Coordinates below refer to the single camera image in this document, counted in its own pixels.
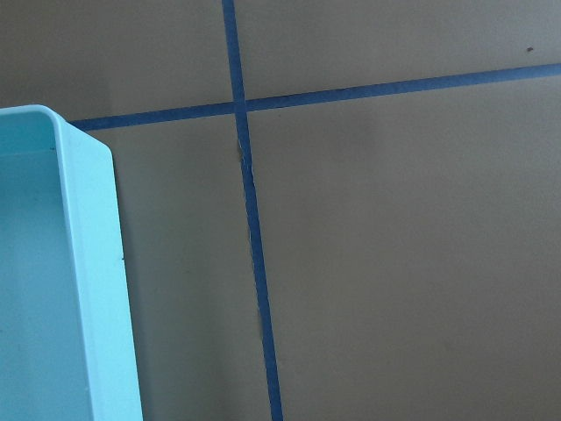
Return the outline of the light blue plastic bin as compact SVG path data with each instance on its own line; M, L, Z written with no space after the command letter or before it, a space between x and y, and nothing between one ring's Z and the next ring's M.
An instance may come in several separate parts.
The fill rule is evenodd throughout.
M1 111L1 417L143 417L112 154L42 105Z

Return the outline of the long blue tape strip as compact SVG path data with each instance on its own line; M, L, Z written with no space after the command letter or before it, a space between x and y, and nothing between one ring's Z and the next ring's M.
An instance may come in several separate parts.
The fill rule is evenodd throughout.
M259 309L259 321L262 330L261 342L266 370L267 394L271 419L282 420L284 418L284 414L281 401L281 387L278 375L273 322L266 278L266 263L259 221L259 205L253 175L252 145L248 122L248 109L245 100L245 86L238 40L235 3L232 1L223 1L222 9L230 69L234 116L238 135L238 146L241 153L240 167L245 196L246 220L249 230L252 270Z

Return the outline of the crossing blue tape strip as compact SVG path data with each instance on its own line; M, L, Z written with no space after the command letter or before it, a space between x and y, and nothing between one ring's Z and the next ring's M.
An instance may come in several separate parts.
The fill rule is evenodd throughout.
M560 65L558 63L553 63L458 75L445 75L399 82L384 82L343 89L327 89L285 96L255 98L247 100L245 102L245 107L250 112L266 111L319 103L343 102L362 98L394 96L430 90L455 89L464 86L538 79L559 75ZM211 103L117 116L80 119L72 121L71 125L85 132L92 132L129 126L223 116L233 114L234 112L235 104L233 102Z

